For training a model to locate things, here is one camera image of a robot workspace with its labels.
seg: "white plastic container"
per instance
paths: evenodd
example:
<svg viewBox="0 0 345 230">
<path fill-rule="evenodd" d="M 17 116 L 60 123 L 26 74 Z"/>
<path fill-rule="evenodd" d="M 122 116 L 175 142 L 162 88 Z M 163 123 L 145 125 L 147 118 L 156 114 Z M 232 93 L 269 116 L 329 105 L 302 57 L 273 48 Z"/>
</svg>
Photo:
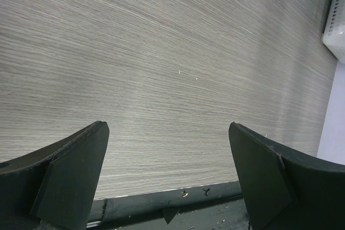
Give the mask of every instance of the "white plastic container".
<svg viewBox="0 0 345 230">
<path fill-rule="evenodd" d="M 345 0 L 332 0 L 322 42 L 345 64 Z"/>
</svg>

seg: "white wall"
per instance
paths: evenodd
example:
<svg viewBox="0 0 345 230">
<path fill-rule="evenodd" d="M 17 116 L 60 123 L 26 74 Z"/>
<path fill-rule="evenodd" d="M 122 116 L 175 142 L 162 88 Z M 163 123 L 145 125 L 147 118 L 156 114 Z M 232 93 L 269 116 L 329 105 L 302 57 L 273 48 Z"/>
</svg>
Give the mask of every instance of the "white wall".
<svg viewBox="0 0 345 230">
<path fill-rule="evenodd" d="M 338 62 L 318 158 L 345 165 L 345 65 Z"/>
</svg>

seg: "black rubber flap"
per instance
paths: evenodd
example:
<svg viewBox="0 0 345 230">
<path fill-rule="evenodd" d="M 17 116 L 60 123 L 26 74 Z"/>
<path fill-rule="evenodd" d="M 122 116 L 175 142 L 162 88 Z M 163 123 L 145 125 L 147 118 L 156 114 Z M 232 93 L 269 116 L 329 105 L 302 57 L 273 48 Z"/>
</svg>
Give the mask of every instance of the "black rubber flap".
<svg viewBox="0 0 345 230">
<path fill-rule="evenodd" d="M 252 228 L 262 230 L 297 202 L 296 195 L 274 151 L 258 145 L 235 123 L 230 125 L 229 138 Z"/>
<path fill-rule="evenodd" d="M 109 128 L 99 122 L 57 153 L 31 215 L 72 230 L 85 229 L 107 149 Z"/>
</svg>

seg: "wood grain floor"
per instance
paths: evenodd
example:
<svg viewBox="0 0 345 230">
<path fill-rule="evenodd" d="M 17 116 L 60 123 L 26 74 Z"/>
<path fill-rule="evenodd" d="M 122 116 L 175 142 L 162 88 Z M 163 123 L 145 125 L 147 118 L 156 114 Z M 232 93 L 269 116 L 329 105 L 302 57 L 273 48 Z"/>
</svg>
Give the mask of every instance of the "wood grain floor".
<svg viewBox="0 0 345 230">
<path fill-rule="evenodd" d="M 326 0 L 0 0 L 0 162 L 95 120 L 96 198 L 236 180 L 232 121 L 316 155 Z"/>
</svg>

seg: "gray laminate floor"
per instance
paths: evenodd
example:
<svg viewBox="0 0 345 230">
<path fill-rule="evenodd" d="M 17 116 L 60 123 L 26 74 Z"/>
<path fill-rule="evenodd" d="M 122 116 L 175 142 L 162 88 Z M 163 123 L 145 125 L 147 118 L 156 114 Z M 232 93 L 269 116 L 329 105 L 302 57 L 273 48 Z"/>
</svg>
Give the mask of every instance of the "gray laminate floor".
<svg viewBox="0 0 345 230">
<path fill-rule="evenodd" d="M 0 161 L 95 120 L 96 198 L 236 180 L 232 121 L 316 155 L 326 0 L 0 0 Z"/>
</svg>

